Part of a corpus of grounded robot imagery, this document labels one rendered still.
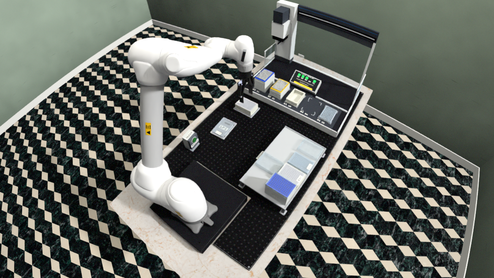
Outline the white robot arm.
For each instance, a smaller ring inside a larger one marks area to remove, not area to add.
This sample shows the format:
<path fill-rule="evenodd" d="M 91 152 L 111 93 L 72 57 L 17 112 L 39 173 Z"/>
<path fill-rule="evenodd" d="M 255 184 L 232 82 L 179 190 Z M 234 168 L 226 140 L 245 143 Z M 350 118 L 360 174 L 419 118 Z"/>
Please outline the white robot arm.
<path fill-rule="evenodd" d="M 213 37 L 204 46 L 169 39 L 141 39 L 130 47 L 128 61 L 140 83 L 141 157 L 131 172 L 134 190 L 171 211 L 194 234 L 207 224 L 217 206 L 205 200 L 201 189 L 188 178 L 171 175 L 163 159 L 164 84 L 169 76 L 200 74 L 222 58 L 237 61 L 241 72 L 252 70 L 254 46 L 249 36 L 235 41 Z"/>

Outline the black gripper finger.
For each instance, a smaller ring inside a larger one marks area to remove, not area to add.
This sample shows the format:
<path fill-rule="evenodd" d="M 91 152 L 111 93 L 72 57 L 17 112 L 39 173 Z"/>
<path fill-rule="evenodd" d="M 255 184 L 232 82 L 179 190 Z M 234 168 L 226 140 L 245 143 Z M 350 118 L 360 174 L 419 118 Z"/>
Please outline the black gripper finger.
<path fill-rule="evenodd" d="M 249 93 L 252 94 L 252 86 L 254 86 L 254 77 L 253 77 L 253 72 L 252 76 L 248 78 L 248 85 L 249 85 Z"/>
<path fill-rule="evenodd" d="M 243 91 L 245 89 L 247 83 L 247 79 L 245 80 L 245 84 L 242 83 L 242 80 L 240 82 L 237 82 L 237 96 L 240 97 L 240 102 L 243 103 Z"/>

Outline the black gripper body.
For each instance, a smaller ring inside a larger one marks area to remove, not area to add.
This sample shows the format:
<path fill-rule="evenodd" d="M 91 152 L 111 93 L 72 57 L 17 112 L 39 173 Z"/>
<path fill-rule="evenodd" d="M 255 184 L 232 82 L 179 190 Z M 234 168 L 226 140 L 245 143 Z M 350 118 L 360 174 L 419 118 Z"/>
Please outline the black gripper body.
<path fill-rule="evenodd" d="M 246 79 L 247 81 L 249 81 L 248 78 L 251 77 L 251 75 L 252 75 L 252 70 L 246 73 L 239 71 L 239 76 L 241 78 L 240 81 L 242 80 L 243 84 L 245 83 Z"/>

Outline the white ready key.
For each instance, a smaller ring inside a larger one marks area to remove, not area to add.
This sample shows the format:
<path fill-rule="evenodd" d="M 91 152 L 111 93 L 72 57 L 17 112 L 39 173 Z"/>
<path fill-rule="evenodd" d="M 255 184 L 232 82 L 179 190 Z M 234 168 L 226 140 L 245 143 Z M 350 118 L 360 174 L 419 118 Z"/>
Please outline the white ready key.
<path fill-rule="evenodd" d="M 200 144 L 197 133 L 191 131 L 190 129 L 182 136 L 182 140 L 185 147 L 191 151 L 194 151 L 195 148 Z"/>

